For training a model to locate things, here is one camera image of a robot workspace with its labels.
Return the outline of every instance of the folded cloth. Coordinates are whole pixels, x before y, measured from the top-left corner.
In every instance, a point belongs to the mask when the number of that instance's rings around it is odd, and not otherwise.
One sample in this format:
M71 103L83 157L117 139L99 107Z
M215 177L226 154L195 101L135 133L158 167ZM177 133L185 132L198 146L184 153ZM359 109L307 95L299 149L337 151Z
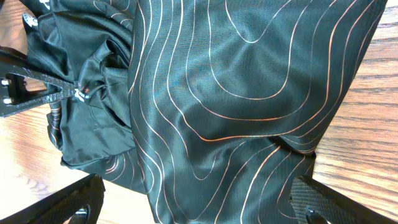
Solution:
M24 14L29 62L76 88L47 116L62 164L144 193L127 98L135 2L23 3L38 16Z
M22 2L29 60L76 86L48 116L62 163L147 194L158 223L297 223L292 181L386 4Z

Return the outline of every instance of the wooden table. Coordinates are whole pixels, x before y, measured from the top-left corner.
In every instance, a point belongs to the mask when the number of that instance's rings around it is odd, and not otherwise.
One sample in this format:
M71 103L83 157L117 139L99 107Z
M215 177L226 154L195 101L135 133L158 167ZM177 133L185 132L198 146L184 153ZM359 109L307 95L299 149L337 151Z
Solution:
M18 0L0 0L0 45L27 52ZM47 105L0 119L0 219L86 174L60 166ZM390 0L342 106L317 147L314 178L398 221L398 0ZM145 195L110 182L99 223L153 223Z

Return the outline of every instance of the metal bracket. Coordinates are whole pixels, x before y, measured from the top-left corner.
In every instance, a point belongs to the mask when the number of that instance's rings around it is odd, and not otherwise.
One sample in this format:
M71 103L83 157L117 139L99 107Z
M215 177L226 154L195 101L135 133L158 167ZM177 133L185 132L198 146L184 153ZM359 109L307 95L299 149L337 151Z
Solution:
M73 83L54 78L30 65L28 61L5 48L0 49L0 117L56 102L74 95ZM24 79L33 78L54 86L45 92L29 92Z

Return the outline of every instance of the logo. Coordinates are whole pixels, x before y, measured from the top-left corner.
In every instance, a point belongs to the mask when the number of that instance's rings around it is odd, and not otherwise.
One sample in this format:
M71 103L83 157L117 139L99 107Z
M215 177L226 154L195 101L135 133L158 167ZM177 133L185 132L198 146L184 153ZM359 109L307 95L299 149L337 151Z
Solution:
M88 99L90 96L82 93L79 89L75 89L75 97L84 102L85 99Z
M44 6L45 6L48 10L50 10L50 5L49 5L50 0L39 0L39 1L40 1L40 3L43 3Z
M24 18L25 22L30 26L37 26L37 19L31 16L28 13L23 13L22 17Z

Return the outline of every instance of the black carbon fiber part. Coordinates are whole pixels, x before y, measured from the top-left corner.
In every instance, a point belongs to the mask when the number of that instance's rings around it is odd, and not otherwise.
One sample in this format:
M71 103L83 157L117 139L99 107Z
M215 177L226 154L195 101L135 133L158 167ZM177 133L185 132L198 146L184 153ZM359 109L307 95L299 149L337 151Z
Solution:
M14 49L0 47L0 80L10 81L8 86L0 84L0 117L2 118L46 103L60 101L75 93L73 83L55 78L46 71L35 68L24 57ZM46 85L53 86L54 91L32 95L23 87L24 78L42 81ZM6 104L3 102L5 98L12 98L13 102Z
M321 220L314 221L309 214L320 215L332 224L396 224L310 177L295 178L290 195L300 224L323 223Z
M74 214L81 208L85 208L88 215L83 216L83 223L94 224L101 212L104 191L102 178L91 174L20 212L0 220L0 223L58 224L64 223L72 216L69 220L70 224L82 223L82 217L74 216Z

